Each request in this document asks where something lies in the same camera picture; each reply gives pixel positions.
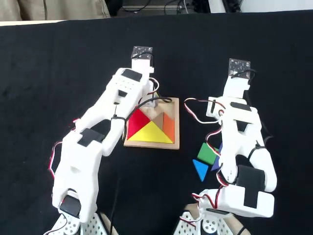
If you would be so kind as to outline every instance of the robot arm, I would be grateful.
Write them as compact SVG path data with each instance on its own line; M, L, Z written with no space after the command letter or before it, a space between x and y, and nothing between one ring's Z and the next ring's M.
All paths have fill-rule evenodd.
M273 215L274 197L267 193L276 188L277 177L270 153L264 146L261 135L261 121L257 109L247 105L243 99L245 90L249 89L249 72L232 77L237 67L248 67L250 62L230 59L229 76L221 97L209 97L225 106L220 117L214 102L208 103L207 116L220 120L222 126L223 148L220 152L218 176L228 185L217 189L206 189L200 193L200 214L223 217L218 210L231 212L245 217L271 217ZM236 164L236 156L243 155L253 167ZM217 198L212 206L205 195Z
M123 118L131 113L139 99L147 98L153 88L153 83L149 82L149 74L153 72L150 59L133 59L133 69L118 69L100 98L76 120L76 128L63 138L52 204L60 213L76 218L78 223L86 223L97 210L101 157L111 154L124 131ZM91 129L106 119L111 121L106 136Z

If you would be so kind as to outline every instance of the tangram puzzle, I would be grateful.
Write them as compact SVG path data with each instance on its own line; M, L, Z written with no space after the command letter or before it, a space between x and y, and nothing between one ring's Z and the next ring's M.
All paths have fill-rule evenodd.
M144 106L128 121L125 146L179 149L179 99Z
M222 147L223 144L221 144L220 149L215 149L221 152ZM201 182L204 181L205 176L208 172L208 165L212 165L211 171L219 168L219 159L220 157L215 155L215 153L207 146L206 143L202 144L197 159L192 160Z

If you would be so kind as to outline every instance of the black tablecloth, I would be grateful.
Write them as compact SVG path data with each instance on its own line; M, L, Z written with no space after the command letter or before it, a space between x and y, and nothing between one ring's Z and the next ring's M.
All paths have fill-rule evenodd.
M312 205L310 114L313 11L182 15L0 27L0 233L41 234L58 217L47 171L51 146L69 131L133 46L151 46L164 96L180 98L180 150L126 148L102 159L100 211L111 213L117 169L123 179L115 226L122 235L171 234L200 182L192 159L216 125L197 123L187 97L223 93L229 58L258 71L249 94L274 138L268 141L278 184L272 218L239 218L251 233L308 232ZM205 118L206 106L192 106ZM220 140L212 143L219 146Z

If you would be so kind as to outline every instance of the white wall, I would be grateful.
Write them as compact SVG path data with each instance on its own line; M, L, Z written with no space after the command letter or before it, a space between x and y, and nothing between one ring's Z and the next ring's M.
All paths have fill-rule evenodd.
M242 12L309 10L313 0L243 0L240 8Z

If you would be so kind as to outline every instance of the blue triangle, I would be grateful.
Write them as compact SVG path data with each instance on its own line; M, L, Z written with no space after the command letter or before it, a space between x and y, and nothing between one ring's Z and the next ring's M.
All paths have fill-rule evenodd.
M223 143L221 143L219 152L221 152L222 147L223 147ZM215 159L215 162L214 162L214 164L213 164L213 166L212 166L212 168L211 168L211 171L220 168L220 167L219 167L219 159L220 159L220 157L219 157L219 156L216 156L216 159Z
M196 159L194 159L192 161L193 161L193 163L195 165L195 168L197 170L197 173L198 173L198 175L200 177L201 182L203 182L204 178L205 178L205 175L207 173L207 170L209 169L209 166L204 164L204 163L199 162Z

